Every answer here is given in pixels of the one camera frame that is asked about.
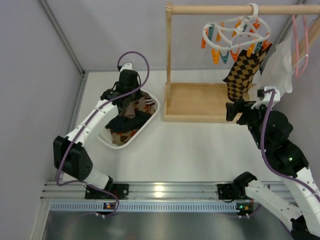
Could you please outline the brown argyle sock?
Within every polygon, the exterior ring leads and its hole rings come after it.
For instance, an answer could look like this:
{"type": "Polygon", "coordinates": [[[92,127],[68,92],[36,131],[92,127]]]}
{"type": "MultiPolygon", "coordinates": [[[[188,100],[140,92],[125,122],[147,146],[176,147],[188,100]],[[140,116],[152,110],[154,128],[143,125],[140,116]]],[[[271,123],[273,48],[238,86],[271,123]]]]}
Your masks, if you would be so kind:
{"type": "Polygon", "coordinates": [[[270,43],[268,46],[263,47],[256,55],[258,57],[257,59],[257,66],[258,66],[258,70],[260,72],[260,74],[262,74],[262,63],[264,61],[264,59],[266,58],[269,50],[271,49],[271,47],[273,46],[272,43],[270,43]]]}
{"type": "Polygon", "coordinates": [[[236,102],[243,98],[244,93],[249,90],[260,63],[260,53],[252,53],[247,56],[246,50],[240,52],[227,77],[223,79],[227,86],[227,97],[230,101],[236,102]]]}

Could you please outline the tan brown sock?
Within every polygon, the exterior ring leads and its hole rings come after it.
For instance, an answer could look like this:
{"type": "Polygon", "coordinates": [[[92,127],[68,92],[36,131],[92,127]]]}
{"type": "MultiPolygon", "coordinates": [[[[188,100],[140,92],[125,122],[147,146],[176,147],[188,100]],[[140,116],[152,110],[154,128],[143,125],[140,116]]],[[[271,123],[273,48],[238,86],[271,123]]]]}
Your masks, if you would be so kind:
{"type": "Polygon", "coordinates": [[[146,113],[151,116],[156,112],[157,107],[154,100],[149,97],[141,97],[139,100],[133,100],[120,113],[121,117],[133,119],[138,116],[138,113],[146,113]]]}

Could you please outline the teal patterned sock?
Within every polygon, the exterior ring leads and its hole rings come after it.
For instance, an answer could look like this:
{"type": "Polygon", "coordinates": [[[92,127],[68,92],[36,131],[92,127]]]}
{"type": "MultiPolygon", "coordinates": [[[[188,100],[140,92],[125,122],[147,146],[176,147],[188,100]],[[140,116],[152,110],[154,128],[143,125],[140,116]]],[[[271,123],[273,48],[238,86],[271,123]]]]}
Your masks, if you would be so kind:
{"type": "Polygon", "coordinates": [[[129,118],[116,117],[112,119],[106,126],[106,129],[110,129],[116,133],[126,133],[135,129],[135,125],[129,118]]]}

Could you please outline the white clip sock hanger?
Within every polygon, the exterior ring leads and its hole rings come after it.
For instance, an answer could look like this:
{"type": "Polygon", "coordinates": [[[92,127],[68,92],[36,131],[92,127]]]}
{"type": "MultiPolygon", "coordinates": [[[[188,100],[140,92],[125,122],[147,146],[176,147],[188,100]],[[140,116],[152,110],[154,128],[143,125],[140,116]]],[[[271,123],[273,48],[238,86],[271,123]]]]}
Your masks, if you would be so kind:
{"type": "Polygon", "coordinates": [[[212,61],[227,64],[229,59],[236,61],[241,50],[251,57],[260,50],[271,46],[271,28],[258,16],[259,7],[256,3],[249,3],[253,14],[209,22],[201,32],[201,48],[210,48],[212,61]]]}

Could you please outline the black sock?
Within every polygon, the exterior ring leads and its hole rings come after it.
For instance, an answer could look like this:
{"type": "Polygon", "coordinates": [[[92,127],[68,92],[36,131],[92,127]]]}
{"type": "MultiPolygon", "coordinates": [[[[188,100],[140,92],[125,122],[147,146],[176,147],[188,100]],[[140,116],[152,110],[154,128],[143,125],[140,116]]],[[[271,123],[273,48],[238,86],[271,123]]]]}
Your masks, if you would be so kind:
{"type": "Polygon", "coordinates": [[[151,117],[152,114],[148,112],[136,110],[135,117],[129,121],[129,126],[132,130],[140,129],[151,117]]]}

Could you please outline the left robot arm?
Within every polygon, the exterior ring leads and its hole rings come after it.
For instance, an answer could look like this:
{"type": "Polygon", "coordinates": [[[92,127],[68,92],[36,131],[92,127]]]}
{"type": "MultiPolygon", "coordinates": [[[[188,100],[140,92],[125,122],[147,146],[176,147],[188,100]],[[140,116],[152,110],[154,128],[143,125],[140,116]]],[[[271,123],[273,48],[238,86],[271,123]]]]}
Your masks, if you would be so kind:
{"type": "Polygon", "coordinates": [[[98,170],[91,160],[88,147],[99,133],[116,118],[136,97],[141,89],[141,79],[137,71],[120,71],[119,80],[100,96],[91,113],[66,136],[57,136],[53,141],[56,177],[68,174],[75,182],[90,185],[93,189],[110,192],[113,179],[98,170]]]}

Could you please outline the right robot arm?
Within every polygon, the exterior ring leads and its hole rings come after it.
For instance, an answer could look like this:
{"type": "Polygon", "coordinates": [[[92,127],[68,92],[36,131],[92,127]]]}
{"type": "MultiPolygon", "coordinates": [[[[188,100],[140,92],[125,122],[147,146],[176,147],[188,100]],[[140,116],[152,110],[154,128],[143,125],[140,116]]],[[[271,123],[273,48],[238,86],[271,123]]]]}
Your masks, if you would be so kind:
{"type": "Polygon", "coordinates": [[[233,180],[233,192],[236,198],[258,201],[280,220],[295,240],[318,240],[320,190],[302,150],[289,140],[293,126],[282,112],[268,111],[265,105],[258,108],[253,105],[253,101],[243,99],[226,103],[226,120],[231,122],[240,114],[236,123],[247,126],[264,163],[286,185],[297,205],[276,195],[248,171],[233,180]]]}

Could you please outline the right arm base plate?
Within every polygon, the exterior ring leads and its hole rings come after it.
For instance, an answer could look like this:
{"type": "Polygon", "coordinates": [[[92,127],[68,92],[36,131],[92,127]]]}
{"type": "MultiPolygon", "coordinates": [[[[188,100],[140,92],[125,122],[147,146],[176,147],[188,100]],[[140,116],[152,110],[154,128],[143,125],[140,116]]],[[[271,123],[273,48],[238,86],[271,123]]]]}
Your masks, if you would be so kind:
{"type": "Polygon", "coordinates": [[[233,201],[239,199],[240,191],[234,183],[217,184],[218,198],[224,201],[233,201]]]}

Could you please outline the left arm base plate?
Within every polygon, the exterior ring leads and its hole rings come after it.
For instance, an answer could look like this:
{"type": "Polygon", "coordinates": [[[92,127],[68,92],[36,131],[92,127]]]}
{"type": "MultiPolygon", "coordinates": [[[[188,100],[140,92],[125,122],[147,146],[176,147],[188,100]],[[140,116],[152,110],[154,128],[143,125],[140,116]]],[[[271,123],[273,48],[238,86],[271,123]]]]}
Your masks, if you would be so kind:
{"type": "MultiPolygon", "coordinates": [[[[93,189],[90,186],[85,187],[84,198],[87,200],[112,200],[113,196],[110,196],[100,190],[93,189]]],[[[124,183],[113,183],[112,187],[106,191],[115,195],[119,200],[125,200],[129,194],[129,185],[124,183]]]]}

